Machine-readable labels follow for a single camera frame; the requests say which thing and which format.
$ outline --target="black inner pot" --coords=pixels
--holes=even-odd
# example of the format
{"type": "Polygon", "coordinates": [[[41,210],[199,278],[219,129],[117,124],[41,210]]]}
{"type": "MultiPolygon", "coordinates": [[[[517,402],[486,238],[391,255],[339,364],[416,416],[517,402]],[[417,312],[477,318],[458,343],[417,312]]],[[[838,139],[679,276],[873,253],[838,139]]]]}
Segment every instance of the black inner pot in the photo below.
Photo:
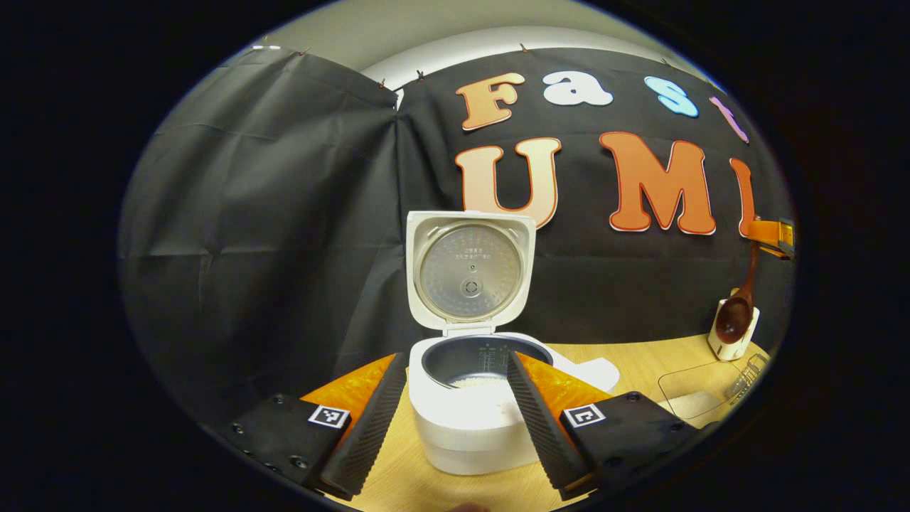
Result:
{"type": "Polygon", "coordinates": [[[431,379],[449,388],[462,379],[506,378],[506,365],[512,351],[546,364],[553,364],[550,353],[520,338],[500,334],[475,334],[437,343],[423,353],[423,369],[431,379]]]}

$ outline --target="wooden tabletop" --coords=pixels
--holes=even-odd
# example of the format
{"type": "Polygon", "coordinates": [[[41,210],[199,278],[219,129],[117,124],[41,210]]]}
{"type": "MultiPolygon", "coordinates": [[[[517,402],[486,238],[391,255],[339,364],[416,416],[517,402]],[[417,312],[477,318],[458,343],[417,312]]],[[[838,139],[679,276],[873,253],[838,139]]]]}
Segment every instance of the wooden tabletop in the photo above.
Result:
{"type": "MultiPolygon", "coordinates": [[[[756,353],[767,357],[752,343],[742,359],[720,362],[706,338],[703,334],[645,343],[548,346],[573,363],[604,357],[615,364],[620,370],[616,394],[638,391],[665,404],[679,396],[694,397],[687,403],[681,400],[671,404],[676,406],[674,412],[678,416],[701,427],[730,410],[727,403],[714,405],[723,400],[719,395],[745,368],[749,358],[756,353]],[[706,404],[705,400],[711,402],[712,396],[719,397],[706,404]]],[[[449,475],[431,466],[423,455],[405,385],[363,491],[350,502],[339,502],[365,512],[445,512],[466,502],[482,504],[491,512],[543,512],[583,498],[562,501],[540,462],[482,476],[449,475]]]]}

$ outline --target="metal inner lid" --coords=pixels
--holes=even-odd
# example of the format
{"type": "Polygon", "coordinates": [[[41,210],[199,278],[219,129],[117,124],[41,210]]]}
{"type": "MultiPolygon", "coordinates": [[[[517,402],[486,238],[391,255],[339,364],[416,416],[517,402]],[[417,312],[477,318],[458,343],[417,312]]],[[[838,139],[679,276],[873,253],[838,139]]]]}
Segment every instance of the metal inner lid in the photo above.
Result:
{"type": "Polygon", "coordinates": [[[501,231],[467,224],[430,245],[418,275],[418,293],[436,314],[478,320],[504,309],[518,293],[521,256],[501,231]]]}

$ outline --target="white wall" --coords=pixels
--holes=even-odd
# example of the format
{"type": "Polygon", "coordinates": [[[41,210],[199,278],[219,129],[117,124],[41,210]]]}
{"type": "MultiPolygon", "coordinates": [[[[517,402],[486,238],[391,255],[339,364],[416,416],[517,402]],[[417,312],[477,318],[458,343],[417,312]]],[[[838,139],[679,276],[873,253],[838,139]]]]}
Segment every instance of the white wall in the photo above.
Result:
{"type": "Polygon", "coordinates": [[[478,56],[587,47],[665,59],[709,79],[672,49],[603,11],[571,0],[341,0],[270,34],[266,45],[302,50],[397,88],[478,56]]]}

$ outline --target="black fabric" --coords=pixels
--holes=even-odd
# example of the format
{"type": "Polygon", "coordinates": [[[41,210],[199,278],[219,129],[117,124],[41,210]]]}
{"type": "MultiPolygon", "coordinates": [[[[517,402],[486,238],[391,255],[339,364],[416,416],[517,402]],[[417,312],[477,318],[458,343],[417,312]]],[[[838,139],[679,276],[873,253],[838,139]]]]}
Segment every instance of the black fabric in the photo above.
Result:
{"type": "MultiPolygon", "coordinates": [[[[751,168],[757,212],[793,217],[780,171],[741,109],[647,59],[582,49],[490,56],[406,85],[398,112],[395,101],[319,57],[250,50],[211,73],[150,140],[124,201],[120,279],[142,352],[197,420],[222,424],[271,394],[304,394],[438,334],[410,315],[404,220],[411,210],[462,209],[453,159],[464,149],[504,149],[500,202],[514,208],[529,189],[514,145],[562,142],[559,207],[537,233],[527,306],[499,329],[545,343],[707,332],[748,265],[729,158],[751,168]],[[561,70],[594,75],[613,102],[550,104],[541,78],[561,70]],[[505,72],[526,78],[512,119],[464,133],[455,90],[505,72]],[[700,116],[667,110],[643,84],[648,75],[682,87],[700,116]],[[710,96],[734,112],[750,145],[710,96]],[[664,164],[676,139],[701,147],[717,232],[613,230],[616,172],[598,142],[612,130],[639,135],[664,164]]],[[[763,253],[753,339],[766,350],[783,336],[792,282],[793,264],[763,253]]]]}
{"type": "Polygon", "coordinates": [[[400,286],[395,99],[317,56],[251,50],[152,137],[124,202],[121,282],[143,353],[201,421],[419,336],[400,286]]]}
{"type": "MultiPolygon", "coordinates": [[[[497,192],[505,208],[524,206],[530,195],[527,162],[518,142],[553,137],[558,206],[537,231],[531,293],[524,312],[501,330],[527,333],[546,343],[620,343],[707,333],[717,302],[739,286],[749,264],[749,243],[737,230],[740,193],[729,159],[752,171],[755,211],[792,218],[783,177],[756,127],[736,103],[714,86],[665,64],[625,54],[577,48],[540,49],[488,56],[426,75],[404,87],[399,109],[399,168],[402,219],[408,210],[462,209],[460,152],[495,145],[497,192]],[[543,77],[581,71],[613,94],[612,103],[559,106],[543,96],[543,77]],[[505,73],[519,73],[518,100],[511,118],[465,132],[467,117],[459,87],[505,73]],[[699,116],[673,114],[644,85],[655,76],[681,87],[699,116]],[[749,135],[744,144],[709,101],[717,96],[749,135]],[[675,140],[705,154],[712,215],[711,236],[689,235],[656,221],[645,232],[617,232],[609,224],[619,203],[616,168],[601,134],[625,131],[641,137],[666,165],[675,140]]],[[[645,211],[652,216],[650,205],[645,211]]],[[[780,340],[788,323],[794,266],[764,252],[756,270],[755,302],[761,320],[753,340],[765,350],[780,340]]]]}

